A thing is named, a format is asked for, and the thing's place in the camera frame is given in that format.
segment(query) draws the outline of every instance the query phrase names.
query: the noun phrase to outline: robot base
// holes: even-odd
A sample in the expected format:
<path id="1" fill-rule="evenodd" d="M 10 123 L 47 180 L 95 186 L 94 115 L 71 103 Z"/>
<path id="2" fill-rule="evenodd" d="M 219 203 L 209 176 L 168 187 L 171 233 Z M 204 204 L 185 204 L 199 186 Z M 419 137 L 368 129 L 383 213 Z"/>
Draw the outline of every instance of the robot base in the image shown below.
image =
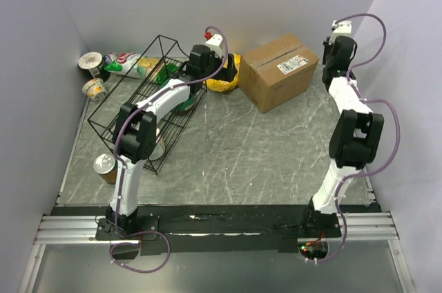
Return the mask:
<path id="1" fill-rule="evenodd" d="M 131 232 L 155 230 L 166 234 L 173 252 L 297 253 L 299 238 L 315 239 L 323 231 L 326 238 L 341 237 L 336 215 L 324 222 L 309 209 L 305 205 L 149 205 L 138 207 L 136 219 L 124 220 L 130 222 Z M 95 238 L 130 240 L 119 237 L 113 222 L 106 218 L 99 221 Z M 164 241 L 154 234 L 141 238 L 141 255 L 161 254 L 164 248 Z"/>

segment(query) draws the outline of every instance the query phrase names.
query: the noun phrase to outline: can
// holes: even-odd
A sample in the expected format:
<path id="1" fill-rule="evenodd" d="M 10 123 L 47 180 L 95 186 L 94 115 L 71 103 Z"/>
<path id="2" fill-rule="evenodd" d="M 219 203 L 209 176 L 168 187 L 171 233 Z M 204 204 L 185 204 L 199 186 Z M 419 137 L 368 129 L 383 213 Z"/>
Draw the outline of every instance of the can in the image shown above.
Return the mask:
<path id="1" fill-rule="evenodd" d="M 107 65 L 111 64 L 116 59 L 117 59 L 116 53 L 105 54 L 103 57 L 104 65 L 107 66 Z"/>
<path id="2" fill-rule="evenodd" d="M 102 79 L 92 79 L 87 81 L 81 91 L 95 102 L 101 101 L 108 94 Z"/>
<path id="3" fill-rule="evenodd" d="M 78 61 L 78 66 L 84 70 L 88 70 L 89 73 L 96 78 L 100 78 L 106 81 L 111 75 L 104 69 L 103 56 L 101 53 L 86 53 L 82 55 Z"/>
<path id="4" fill-rule="evenodd" d="M 117 162 L 113 156 L 107 153 L 101 154 L 95 158 L 93 167 L 108 184 L 114 185 L 117 182 Z"/>

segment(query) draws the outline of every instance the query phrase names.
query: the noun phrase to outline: black wire rack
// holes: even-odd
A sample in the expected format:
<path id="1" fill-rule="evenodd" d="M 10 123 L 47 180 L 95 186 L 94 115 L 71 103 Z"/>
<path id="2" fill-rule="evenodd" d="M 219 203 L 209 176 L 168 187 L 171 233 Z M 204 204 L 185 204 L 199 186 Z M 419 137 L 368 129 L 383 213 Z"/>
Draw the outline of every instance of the black wire rack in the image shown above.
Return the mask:
<path id="1" fill-rule="evenodd" d="M 155 80 L 155 76 L 158 74 L 159 70 L 165 68 L 167 76 L 170 77 L 176 71 L 176 68 L 173 70 L 168 70 L 168 66 L 170 66 L 169 64 L 173 64 L 179 68 L 182 64 L 184 64 L 186 60 L 185 57 L 188 57 L 187 54 L 181 49 L 177 40 L 163 35 L 158 35 L 141 54 L 141 56 L 155 56 L 150 55 L 149 52 L 161 52 L 161 57 L 159 57 L 159 62 L 146 76 L 146 78 L 144 80 L 140 80 L 127 76 L 132 68 L 138 63 L 138 60 L 140 60 L 138 59 L 131 66 L 131 70 L 129 70 L 125 76 L 120 78 L 114 87 L 112 87 L 106 98 L 97 105 L 95 110 L 87 119 L 88 123 L 92 126 L 93 130 L 98 134 L 99 138 L 104 142 L 110 152 L 113 152 L 113 131 L 115 130 L 120 106 L 126 102 L 136 104 L 142 100 L 145 100 L 146 98 L 149 98 L 161 88 L 161 85 Z M 164 154 L 157 160 L 148 159 L 144 165 L 146 169 L 158 174 L 160 168 L 164 164 L 165 159 L 167 158 L 167 155 L 178 141 L 181 133 L 206 93 L 207 87 L 205 84 L 203 84 L 202 89 L 195 94 L 193 106 L 185 113 L 185 115 L 180 115 L 175 111 L 170 111 L 159 121 L 157 128 L 160 130 L 160 134 L 157 136 L 157 142 L 159 142 L 159 140 L 164 142 Z"/>

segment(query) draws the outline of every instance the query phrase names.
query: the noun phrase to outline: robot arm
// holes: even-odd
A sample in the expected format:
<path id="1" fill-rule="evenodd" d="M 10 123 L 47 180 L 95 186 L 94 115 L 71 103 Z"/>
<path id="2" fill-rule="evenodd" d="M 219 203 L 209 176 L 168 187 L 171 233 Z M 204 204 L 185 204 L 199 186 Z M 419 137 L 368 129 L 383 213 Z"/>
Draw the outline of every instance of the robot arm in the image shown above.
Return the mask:
<path id="1" fill-rule="evenodd" d="M 339 121 L 329 144 L 331 158 L 323 183 L 311 199 L 305 215 L 305 229 L 327 229 L 336 216 L 336 189 L 344 177 L 361 172 L 373 161 L 378 148 L 384 119 L 381 114 L 362 103 L 355 91 L 356 78 L 346 73 L 356 52 L 356 42 L 351 38 L 351 22 L 333 25 L 333 34 L 324 42 L 325 67 L 323 82 L 333 97 L 339 113 Z M 352 182 L 346 180 L 339 190 L 338 204 Z"/>
<path id="2" fill-rule="evenodd" d="M 132 119 L 131 124 L 126 127 L 118 149 L 120 159 L 118 160 L 117 184 L 106 217 L 113 222 L 117 211 L 117 200 L 120 199 L 118 223 L 123 230 L 131 230 L 131 223 L 137 215 L 137 192 L 143 166 L 154 152 L 155 147 L 159 146 L 160 135 L 157 135 L 157 123 L 173 108 L 187 101 L 202 88 L 202 83 L 180 87 L 177 85 L 202 79 L 212 74 L 221 64 L 223 52 L 222 37 L 220 35 L 212 36 L 206 45 L 193 47 L 189 60 L 164 86 L 170 88 L 170 91 L 157 98 L 161 91 L 159 90 L 137 104 L 125 103 L 120 108 L 114 130 L 114 143 L 129 115 L 138 108 L 148 103 L 151 104 L 138 113 Z M 119 193 L 120 182 L 122 182 L 122 190 Z"/>

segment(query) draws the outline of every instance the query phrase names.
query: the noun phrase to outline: marble surface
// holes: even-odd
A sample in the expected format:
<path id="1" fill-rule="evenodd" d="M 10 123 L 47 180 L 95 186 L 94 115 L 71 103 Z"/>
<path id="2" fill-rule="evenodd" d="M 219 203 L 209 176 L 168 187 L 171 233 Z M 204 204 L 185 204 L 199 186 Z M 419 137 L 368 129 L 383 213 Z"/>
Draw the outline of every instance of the marble surface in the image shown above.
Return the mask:
<path id="1" fill-rule="evenodd" d="M 159 175 L 144 170 L 140 204 L 305 204 L 329 166 L 328 143 L 338 110 L 319 66 L 307 91 L 262 114 L 240 89 L 209 91 L 169 153 Z M 106 86 L 116 80 L 112 76 Z M 116 114 L 139 80 L 125 80 L 99 114 Z M 86 117 L 95 108 L 90 103 Z M 94 171 L 108 152 L 89 123 L 81 129 L 59 205 L 104 205 L 113 185 Z M 345 204 L 368 204 L 364 180 L 347 190 Z"/>

